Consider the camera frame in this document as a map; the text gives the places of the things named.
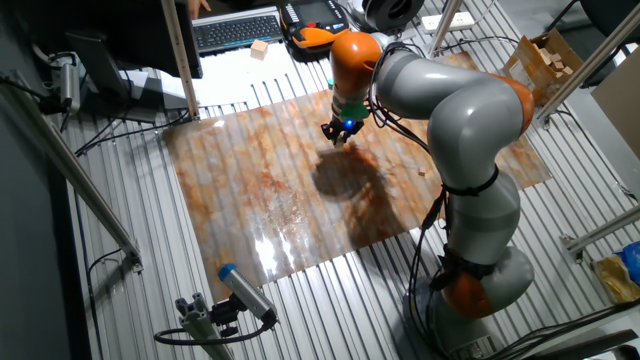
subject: stained plastic sheet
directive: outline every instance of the stained plastic sheet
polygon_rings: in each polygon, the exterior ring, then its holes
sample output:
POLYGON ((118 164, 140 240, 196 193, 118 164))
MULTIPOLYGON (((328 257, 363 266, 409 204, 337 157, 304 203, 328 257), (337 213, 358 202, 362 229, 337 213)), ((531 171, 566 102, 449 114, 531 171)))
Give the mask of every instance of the stained plastic sheet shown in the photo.
MULTIPOLYGON (((324 91, 165 132, 214 300, 228 262, 254 284, 415 228, 440 192, 419 146, 371 119, 334 149, 324 91)), ((403 121, 426 138, 426 121, 403 121)), ((522 137, 498 156, 522 189, 550 178, 522 137)))

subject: yellow object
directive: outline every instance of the yellow object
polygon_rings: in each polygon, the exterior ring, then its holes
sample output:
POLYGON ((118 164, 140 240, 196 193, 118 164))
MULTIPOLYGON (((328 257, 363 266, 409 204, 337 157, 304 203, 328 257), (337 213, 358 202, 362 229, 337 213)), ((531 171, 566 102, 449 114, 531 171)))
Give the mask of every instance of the yellow object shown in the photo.
POLYGON ((264 41, 256 40, 251 45, 251 57, 258 60, 264 60, 264 57, 267 56, 267 44, 264 41))
POLYGON ((640 298, 640 287, 629 278, 629 271, 619 256, 600 260, 594 267, 614 303, 620 304, 640 298))

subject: robotic arm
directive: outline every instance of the robotic arm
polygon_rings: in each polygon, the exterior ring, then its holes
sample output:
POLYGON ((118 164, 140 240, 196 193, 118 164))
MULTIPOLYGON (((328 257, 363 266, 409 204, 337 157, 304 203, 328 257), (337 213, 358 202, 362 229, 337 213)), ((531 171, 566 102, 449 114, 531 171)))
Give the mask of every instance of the robotic arm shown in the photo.
POLYGON ((430 319, 450 352, 483 336, 476 320, 516 301, 534 278, 527 257, 507 246, 520 218, 520 198, 511 177, 495 165, 498 151, 529 126, 533 98, 526 86, 511 79, 443 65, 409 51, 383 57, 371 81, 384 47, 364 33, 350 33, 334 43, 333 117, 323 130, 336 145, 357 133, 369 114, 355 109, 364 106, 372 85, 385 109, 429 120, 430 153, 449 193, 449 236, 441 259, 444 272, 430 287, 423 281, 413 304, 417 308, 410 308, 430 319))

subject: white paper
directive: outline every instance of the white paper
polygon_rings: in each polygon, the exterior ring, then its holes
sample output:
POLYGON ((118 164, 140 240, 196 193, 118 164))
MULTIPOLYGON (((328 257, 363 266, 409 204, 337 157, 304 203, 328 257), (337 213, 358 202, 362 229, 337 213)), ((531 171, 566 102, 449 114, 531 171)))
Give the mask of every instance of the white paper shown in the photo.
POLYGON ((509 69, 509 74, 511 74, 511 78, 513 78, 513 80, 526 85, 529 90, 535 90, 536 86, 533 81, 531 81, 531 78, 522 66, 520 60, 516 60, 516 63, 509 69))
MULTIPOLYGON (((224 66, 227 61, 222 56, 200 59, 202 79, 193 79, 193 89, 199 106, 242 103, 251 96, 246 74, 235 66, 224 66)), ((160 72, 160 79, 163 92, 185 98, 180 78, 160 72)))
MULTIPOLYGON (((291 57, 284 44, 269 44, 264 60, 251 57, 251 49, 229 51, 200 58, 202 79, 193 79, 200 106, 242 103, 254 97, 251 84, 282 78, 292 69, 291 57)), ((162 90, 184 98, 180 78, 161 72, 162 90)))

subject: computer monitor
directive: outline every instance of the computer monitor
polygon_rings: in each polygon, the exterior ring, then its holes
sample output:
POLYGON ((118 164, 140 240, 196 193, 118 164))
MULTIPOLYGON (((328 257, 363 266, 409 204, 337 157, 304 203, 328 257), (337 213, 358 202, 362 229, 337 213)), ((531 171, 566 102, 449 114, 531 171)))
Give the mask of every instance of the computer monitor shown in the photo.
MULTIPOLYGON (((151 121, 162 104, 160 81, 147 79, 140 99, 131 99, 131 84, 119 70, 152 67, 180 76, 160 0, 12 0, 12 5, 45 53, 78 54, 99 91, 99 96, 83 91, 85 113, 115 117, 126 111, 129 118, 151 121)), ((187 1, 176 0, 176 10, 191 76, 201 78, 187 1)))

